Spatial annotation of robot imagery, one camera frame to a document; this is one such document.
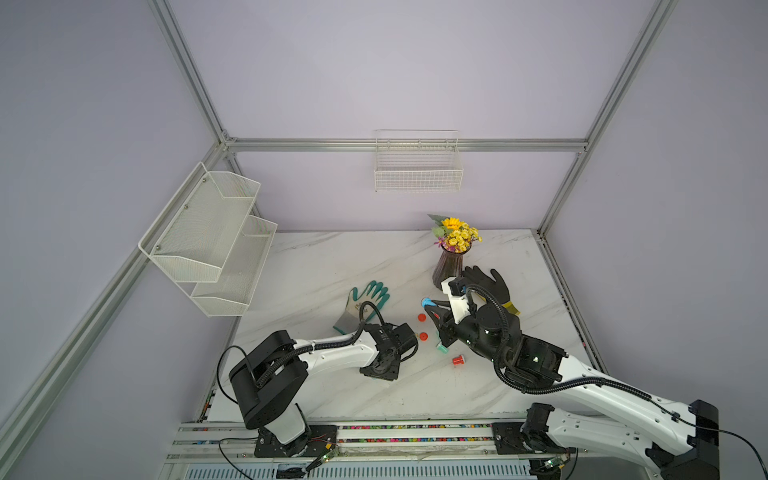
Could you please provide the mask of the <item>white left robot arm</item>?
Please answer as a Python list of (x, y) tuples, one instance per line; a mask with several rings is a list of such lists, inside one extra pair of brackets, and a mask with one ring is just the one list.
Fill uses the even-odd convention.
[(355, 369), (361, 375), (395, 381), (400, 366), (418, 351), (418, 339), (406, 323), (388, 323), (370, 301), (358, 310), (351, 332), (319, 340), (292, 338), (285, 330), (270, 334), (233, 366), (227, 378), (248, 430), (266, 430), (280, 445), (304, 441), (311, 432), (295, 402), (311, 376)]

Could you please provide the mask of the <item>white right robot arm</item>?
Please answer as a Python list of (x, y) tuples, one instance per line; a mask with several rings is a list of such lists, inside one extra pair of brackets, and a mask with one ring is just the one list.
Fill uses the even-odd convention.
[[(444, 281), (444, 300), (422, 307), (441, 344), (467, 345), (491, 361), (497, 378), (535, 397), (522, 423), (493, 425), (500, 454), (568, 455), (586, 449), (646, 468), (664, 479), (720, 476), (719, 411), (646, 393), (601, 373), (565, 350), (522, 332), (518, 318), (479, 286)], [(587, 417), (539, 399), (560, 396), (596, 411)]]

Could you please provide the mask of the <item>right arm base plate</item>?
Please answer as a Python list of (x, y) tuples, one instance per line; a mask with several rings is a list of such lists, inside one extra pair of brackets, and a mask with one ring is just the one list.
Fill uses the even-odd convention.
[(573, 454), (574, 448), (557, 444), (547, 427), (531, 429), (524, 422), (494, 422), (492, 438), (499, 455)]

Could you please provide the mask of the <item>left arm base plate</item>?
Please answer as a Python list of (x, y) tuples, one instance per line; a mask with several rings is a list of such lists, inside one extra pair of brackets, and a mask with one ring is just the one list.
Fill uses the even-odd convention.
[(305, 431), (287, 444), (267, 429), (258, 432), (255, 458), (319, 457), (337, 444), (338, 427), (331, 424), (309, 424)]

